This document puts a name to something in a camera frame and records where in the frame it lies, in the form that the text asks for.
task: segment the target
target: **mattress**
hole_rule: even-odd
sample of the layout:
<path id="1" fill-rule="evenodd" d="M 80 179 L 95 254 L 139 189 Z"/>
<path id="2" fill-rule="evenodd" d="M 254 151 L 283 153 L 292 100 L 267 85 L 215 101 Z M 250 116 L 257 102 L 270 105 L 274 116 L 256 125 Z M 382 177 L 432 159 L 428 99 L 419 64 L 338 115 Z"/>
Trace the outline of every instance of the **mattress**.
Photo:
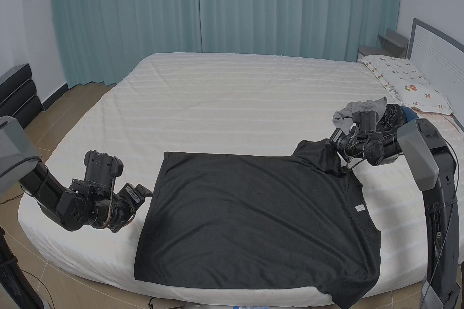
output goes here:
<path id="1" fill-rule="evenodd" d="M 47 161 L 68 186 L 84 177 L 84 154 L 97 150 L 124 162 L 126 182 L 154 188 L 165 151 L 291 155 L 303 140 L 328 138 L 332 115 L 351 101 L 388 96 L 362 64 L 283 56 L 171 53 L 145 58 L 70 130 Z M 445 116 L 424 114 L 464 163 L 462 132 Z M 378 283 L 367 296 L 416 283 L 426 272 L 421 192 L 403 157 L 355 168 L 370 215 L 381 231 Z M 462 208 L 463 188 L 458 189 Z M 191 289 L 134 279 L 137 242 L 149 202 L 118 233 L 84 226 L 67 232 L 24 195 L 19 222 L 43 256 L 94 281 L 160 298 L 220 305 L 318 306 L 330 295 L 314 287 L 280 290 Z M 459 261 L 464 259 L 460 217 Z"/>

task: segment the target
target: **gray cloth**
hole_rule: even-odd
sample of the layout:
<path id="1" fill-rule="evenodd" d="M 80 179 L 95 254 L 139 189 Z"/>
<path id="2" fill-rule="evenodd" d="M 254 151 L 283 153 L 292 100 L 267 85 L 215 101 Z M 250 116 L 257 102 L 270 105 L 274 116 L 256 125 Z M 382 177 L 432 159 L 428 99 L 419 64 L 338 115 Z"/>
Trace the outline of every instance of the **gray cloth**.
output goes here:
<path id="1" fill-rule="evenodd" d="M 332 122 L 335 127 L 339 127 L 345 134 L 349 133 L 351 125 L 353 124 L 353 114 L 359 111 L 376 111 L 379 115 L 379 119 L 383 117 L 386 109 L 386 97 L 380 98 L 378 100 L 368 100 L 366 102 L 357 102 L 348 103 L 347 106 L 337 111 L 333 114 Z"/>

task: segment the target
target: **robotic arm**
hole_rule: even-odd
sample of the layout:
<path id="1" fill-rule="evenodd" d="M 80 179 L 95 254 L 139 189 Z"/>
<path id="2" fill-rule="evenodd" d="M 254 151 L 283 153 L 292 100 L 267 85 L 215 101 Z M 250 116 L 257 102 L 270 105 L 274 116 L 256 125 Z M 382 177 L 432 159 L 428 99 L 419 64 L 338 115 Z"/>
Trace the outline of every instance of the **robotic arm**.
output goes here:
<path id="1" fill-rule="evenodd" d="M 43 164 L 18 121 L 0 118 L 0 194 L 19 182 L 43 213 L 64 229 L 91 225 L 117 232 L 134 219 L 145 198 L 153 196 L 144 186 L 129 183 L 114 193 L 115 180 L 123 173 L 119 158 L 93 150 L 85 154 L 84 165 L 84 180 L 73 179 L 69 188 L 64 187 Z M 4 234 L 0 228 L 0 283 L 21 309 L 49 308 L 22 274 Z"/>
<path id="2" fill-rule="evenodd" d="M 404 155 L 422 191 L 427 221 L 428 264 L 422 282 L 420 309 L 453 309 L 460 287 L 459 219 L 454 172 L 456 162 L 446 141 L 426 119 L 414 119 L 391 135 L 376 132 L 374 111 L 357 112 L 349 135 L 336 129 L 329 141 L 349 163 L 362 158 L 371 165 L 394 162 Z"/>

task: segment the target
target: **tiled floor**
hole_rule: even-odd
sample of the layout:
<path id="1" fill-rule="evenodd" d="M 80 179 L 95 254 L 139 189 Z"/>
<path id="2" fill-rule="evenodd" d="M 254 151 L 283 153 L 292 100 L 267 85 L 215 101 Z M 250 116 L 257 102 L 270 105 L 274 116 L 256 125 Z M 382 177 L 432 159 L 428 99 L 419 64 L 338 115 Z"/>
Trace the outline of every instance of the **tiled floor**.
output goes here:
<path id="1" fill-rule="evenodd" d="M 26 133 L 38 147 L 46 161 L 66 133 L 79 121 L 111 87 L 90 83 L 78 85 L 68 90 L 47 111 L 42 112 L 26 128 Z M 0 197 L 0 202 L 20 194 L 19 185 L 15 185 Z M 5 238 L 11 250 L 19 260 L 21 269 L 39 277 L 50 290 L 56 309 L 135 309 L 147 308 L 148 296 L 117 289 L 115 287 L 89 281 L 62 271 L 37 251 L 27 239 L 18 222 L 20 199 L 0 205 L 0 225 L 6 230 Z M 47 300 L 49 295 L 42 284 L 35 278 L 26 278 Z M 368 297 L 357 302 L 354 309 L 417 309 L 420 298 L 420 283 L 413 284 L 393 292 L 386 292 Z M 0 289 L 0 307 L 13 309 Z M 155 299 L 154 308 L 165 309 L 182 305 L 175 300 Z M 320 309 L 337 309 L 336 305 L 319 307 Z"/>

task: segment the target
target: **floral pillow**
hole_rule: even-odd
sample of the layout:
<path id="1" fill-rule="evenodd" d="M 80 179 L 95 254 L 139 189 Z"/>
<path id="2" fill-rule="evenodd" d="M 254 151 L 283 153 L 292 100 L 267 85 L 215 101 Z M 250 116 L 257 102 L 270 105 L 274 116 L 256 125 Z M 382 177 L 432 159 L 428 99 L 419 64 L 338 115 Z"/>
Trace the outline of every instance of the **floral pillow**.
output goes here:
<path id="1" fill-rule="evenodd" d="M 451 115 L 448 100 L 409 59 L 366 56 L 359 59 L 380 80 L 395 103 L 423 112 Z"/>

